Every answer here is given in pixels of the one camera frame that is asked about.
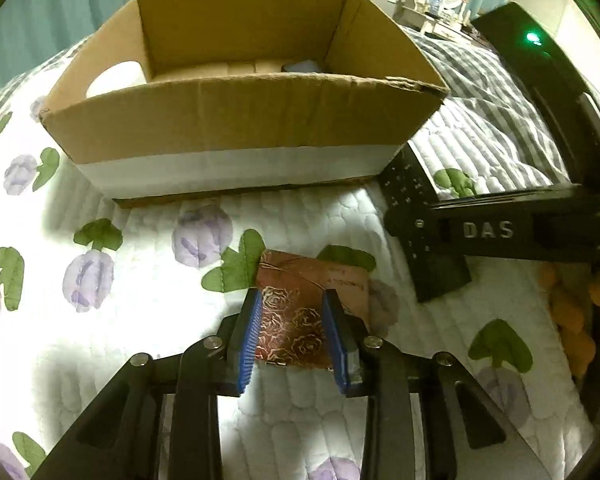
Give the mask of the person's right hand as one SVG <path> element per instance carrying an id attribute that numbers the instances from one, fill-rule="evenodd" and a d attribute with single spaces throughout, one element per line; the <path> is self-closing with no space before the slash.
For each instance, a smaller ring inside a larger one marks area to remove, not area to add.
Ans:
<path id="1" fill-rule="evenodd" d="M 584 378 L 594 361 L 596 343 L 592 332 L 593 308 L 600 307 L 600 270 L 584 264 L 543 262 L 538 285 L 547 299 L 571 376 Z"/>

